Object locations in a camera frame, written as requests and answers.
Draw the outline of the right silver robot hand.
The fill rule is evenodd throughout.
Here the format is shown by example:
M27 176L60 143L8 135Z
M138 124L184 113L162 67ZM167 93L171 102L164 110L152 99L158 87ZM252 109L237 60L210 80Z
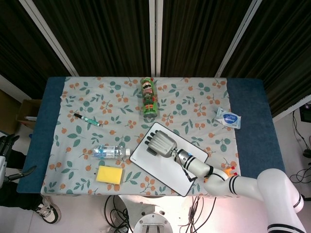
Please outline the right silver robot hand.
M147 145L147 151L153 156L169 158L177 150L177 143L163 131L151 132L144 143Z

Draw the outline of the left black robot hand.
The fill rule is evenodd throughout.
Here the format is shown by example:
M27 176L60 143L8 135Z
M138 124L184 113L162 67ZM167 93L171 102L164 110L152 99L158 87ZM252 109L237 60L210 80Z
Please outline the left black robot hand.
M11 134L0 137L0 155L9 157L14 143L19 139L19 135Z

